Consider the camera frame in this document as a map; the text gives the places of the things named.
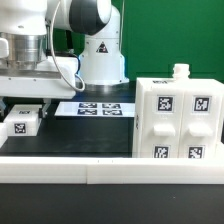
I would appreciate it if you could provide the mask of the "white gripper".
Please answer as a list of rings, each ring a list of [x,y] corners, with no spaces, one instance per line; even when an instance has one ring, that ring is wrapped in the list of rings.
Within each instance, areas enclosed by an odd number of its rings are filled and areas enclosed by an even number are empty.
[[[15,70],[0,67],[0,115],[6,104],[2,97],[45,98],[38,115],[45,118],[51,105],[50,99],[71,99],[76,91],[61,77],[51,57],[42,61],[34,70]]]

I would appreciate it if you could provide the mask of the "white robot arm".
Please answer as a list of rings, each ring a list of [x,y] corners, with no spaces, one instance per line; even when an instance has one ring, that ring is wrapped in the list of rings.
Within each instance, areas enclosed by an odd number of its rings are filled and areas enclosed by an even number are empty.
[[[85,36],[80,56],[54,51],[53,32]],[[0,0],[0,116],[6,97],[71,99],[87,86],[128,81],[111,0]]]

